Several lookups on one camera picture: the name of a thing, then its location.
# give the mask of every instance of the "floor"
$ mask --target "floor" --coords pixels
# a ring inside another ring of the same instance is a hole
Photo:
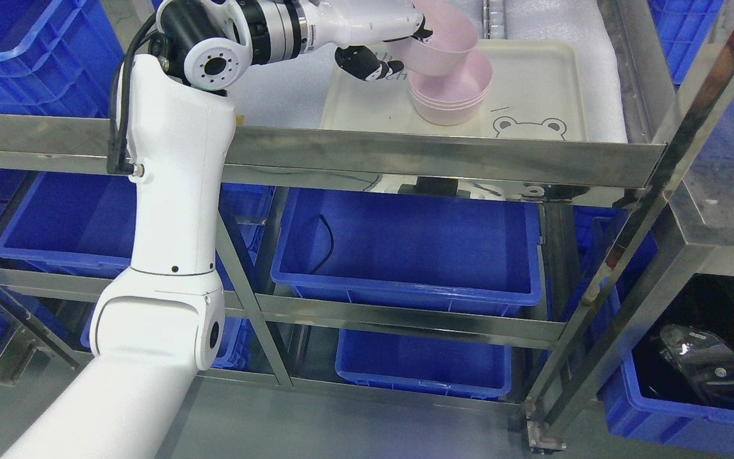
[[[16,387],[0,386],[0,456],[72,381],[35,358]],[[528,458],[521,431],[491,412],[289,393],[197,379],[157,459]],[[583,412],[561,459],[709,459],[695,451],[609,436],[601,411]]]

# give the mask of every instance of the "pink bowl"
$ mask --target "pink bowl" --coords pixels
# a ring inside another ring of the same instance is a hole
[[[479,50],[472,50],[454,72],[426,76],[410,72],[410,91],[432,105],[460,105],[477,99],[492,84],[492,63]]]
[[[477,46],[479,34],[475,24],[443,0],[414,0],[414,5],[432,29],[430,43],[405,38],[390,41],[387,48],[407,69],[422,75],[446,75]]]
[[[413,90],[413,88],[410,87],[410,94],[412,94],[412,96],[415,99],[417,99],[418,101],[422,102],[425,105],[430,105],[431,107],[436,107],[436,108],[438,108],[438,107],[442,107],[442,108],[457,108],[457,107],[461,107],[463,105],[469,105],[472,102],[477,101],[478,99],[483,99],[484,97],[486,97],[486,95],[488,93],[489,93],[489,89],[486,89],[485,91],[483,91],[480,94],[478,94],[477,97],[473,97],[473,98],[469,99],[468,101],[460,101],[460,102],[454,102],[454,103],[445,104],[443,102],[435,101],[434,99],[430,99],[429,97],[423,96],[421,93],[419,93],[419,91]]]
[[[461,108],[434,108],[429,105],[422,104],[418,99],[413,98],[413,106],[415,111],[426,121],[440,126],[456,126],[472,119],[480,110],[480,102],[483,99],[472,102],[471,104]]]

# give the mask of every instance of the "robot finger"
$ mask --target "robot finger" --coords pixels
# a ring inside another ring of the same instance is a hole
[[[379,61],[375,53],[364,46],[337,48],[335,59],[342,70],[368,82],[387,78],[404,69],[400,61]]]

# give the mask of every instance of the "tray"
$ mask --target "tray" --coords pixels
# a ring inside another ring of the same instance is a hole
[[[373,50],[391,60],[382,46]],[[413,107],[407,71],[389,79],[362,82],[334,72],[322,129],[439,136],[587,140],[577,59],[558,41],[480,40],[494,76],[480,113],[452,127],[426,122]]]

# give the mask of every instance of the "white robotic arm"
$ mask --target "white robotic arm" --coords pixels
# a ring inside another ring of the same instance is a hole
[[[212,365],[225,318],[218,195],[236,129],[222,88],[251,64],[326,43],[344,70],[381,78],[397,64],[362,45],[429,34],[406,0],[166,0],[135,47],[153,22],[152,55],[130,50],[113,96],[107,169],[137,183],[131,266],[94,309],[94,359],[5,459],[151,459],[196,372]]]

